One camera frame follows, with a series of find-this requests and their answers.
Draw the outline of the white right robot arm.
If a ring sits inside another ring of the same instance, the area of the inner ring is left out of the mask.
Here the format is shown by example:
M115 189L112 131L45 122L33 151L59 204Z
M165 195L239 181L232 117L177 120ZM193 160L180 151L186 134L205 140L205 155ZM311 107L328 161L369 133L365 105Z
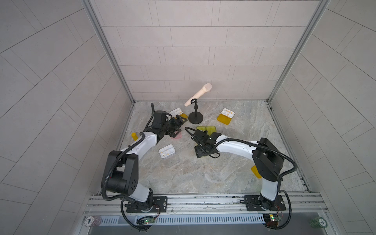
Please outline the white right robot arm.
M195 146L197 158L210 156L218 158L222 152L239 155L254 162L262 178L262 188L258 197L258 206L265 210L275 207L277 195L281 189L283 177L295 172L297 164L287 155L281 153L268 139L245 141L230 138L220 133L185 128Z

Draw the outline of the green pillbox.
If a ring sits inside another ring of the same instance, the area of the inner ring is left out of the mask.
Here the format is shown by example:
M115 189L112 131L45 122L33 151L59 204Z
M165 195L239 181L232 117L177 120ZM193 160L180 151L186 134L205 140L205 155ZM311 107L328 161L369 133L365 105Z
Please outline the green pillbox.
M210 136L212 133L216 132L215 126L206 126L207 134Z
M206 131L207 131L207 129L206 129L205 126L198 126L196 129L197 129L197 130L200 130L200 131L202 131L202 132L206 132Z

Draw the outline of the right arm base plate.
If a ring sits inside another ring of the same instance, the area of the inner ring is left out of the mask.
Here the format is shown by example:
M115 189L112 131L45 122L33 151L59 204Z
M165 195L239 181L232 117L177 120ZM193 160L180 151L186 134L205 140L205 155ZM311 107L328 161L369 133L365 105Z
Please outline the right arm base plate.
M285 211L286 205L281 195L277 195L275 200L269 200L262 197L262 195L246 195L242 200L241 204L244 204L247 211Z

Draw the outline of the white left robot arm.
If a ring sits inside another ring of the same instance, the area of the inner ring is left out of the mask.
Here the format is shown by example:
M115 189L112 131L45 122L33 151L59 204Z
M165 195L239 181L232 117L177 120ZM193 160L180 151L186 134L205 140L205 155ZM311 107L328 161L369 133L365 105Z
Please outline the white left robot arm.
M101 181L105 201L125 199L142 211L153 207L153 191L139 183L139 160L166 135L176 137L188 121L166 111L152 111L140 138L121 151L111 151Z

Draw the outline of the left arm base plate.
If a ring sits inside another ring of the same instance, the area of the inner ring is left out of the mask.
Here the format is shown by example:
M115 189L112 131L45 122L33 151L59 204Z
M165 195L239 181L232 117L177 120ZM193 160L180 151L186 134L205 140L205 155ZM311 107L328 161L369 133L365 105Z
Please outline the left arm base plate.
M146 202L133 202L124 205L127 213L157 213L166 212L166 196L154 196L153 199L147 199Z

